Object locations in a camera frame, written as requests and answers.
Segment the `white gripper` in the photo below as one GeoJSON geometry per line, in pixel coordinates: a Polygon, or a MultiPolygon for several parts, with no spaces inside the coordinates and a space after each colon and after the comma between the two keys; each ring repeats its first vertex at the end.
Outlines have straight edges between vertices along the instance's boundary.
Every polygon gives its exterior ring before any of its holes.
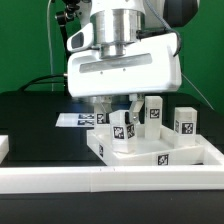
{"type": "Polygon", "coordinates": [[[179,57],[174,33],[145,38],[130,44],[122,57],[101,59],[97,50],[71,55],[68,61],[68,90],[72,97],[97,96],[94,113],[112,112],[112,97],[129,95],[126,124],[137,124],[144,95],[177,91],[181,85],[179,57]]]}

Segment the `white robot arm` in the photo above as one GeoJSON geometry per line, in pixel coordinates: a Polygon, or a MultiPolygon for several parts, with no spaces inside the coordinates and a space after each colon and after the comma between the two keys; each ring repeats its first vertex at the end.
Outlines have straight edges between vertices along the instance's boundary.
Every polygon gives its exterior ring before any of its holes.
{"type": "Polygon", "coordinates": [[[81,29],[67,41],[68,90],[93,97],[96,122],[109,121],[110,98],[179,89],[181,37],[175,30],[200,0],[82,0],[81,29]]]}

